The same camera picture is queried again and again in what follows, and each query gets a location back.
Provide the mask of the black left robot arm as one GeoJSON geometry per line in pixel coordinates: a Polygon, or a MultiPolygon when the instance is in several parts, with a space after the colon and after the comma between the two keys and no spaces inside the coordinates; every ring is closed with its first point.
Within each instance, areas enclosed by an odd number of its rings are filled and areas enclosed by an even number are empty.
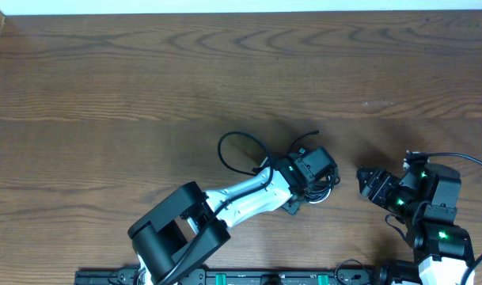
{"type": "Polygon", "coordinates": [[[230,229],[279,208],[294,214],[320,203],[339,178],[335,160],[320,146],[266,158],[252,177],[229,187],[180,186],[128,230],[140,262],[139,284],[174,284],[230,239],[230,229]]]}

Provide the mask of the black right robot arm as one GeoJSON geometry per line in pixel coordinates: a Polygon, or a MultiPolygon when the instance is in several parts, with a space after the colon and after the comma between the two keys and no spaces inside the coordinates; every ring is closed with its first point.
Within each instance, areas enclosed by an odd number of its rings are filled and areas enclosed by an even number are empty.
{"type": "Polygon", "coordinates": [[[359,191],[406,226],[401,237],[413,261],[391,260],[377,269],[374,284],[460,284],[473,265],[467,230],[454,224],[460,173],[445,165],[415,161],[402,178],[381,167],[361,167],[359,191]]]}

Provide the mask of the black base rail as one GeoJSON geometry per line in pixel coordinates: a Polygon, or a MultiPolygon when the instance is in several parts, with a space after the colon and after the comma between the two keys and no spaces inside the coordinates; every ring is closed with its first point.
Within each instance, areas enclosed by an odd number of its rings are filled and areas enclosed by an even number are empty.
{"type": "MultiPolygon", "coordinates": [[[[74,285],[150,284],[148,275],[137,268],[115,271],[77,271],[74,285]]],[[[357,268],[337,271],[225,271],[199,268],[176,281],[177,285],[329,285],[329,284],[406,284],[406,280],[375,279],[357,268]]]]}

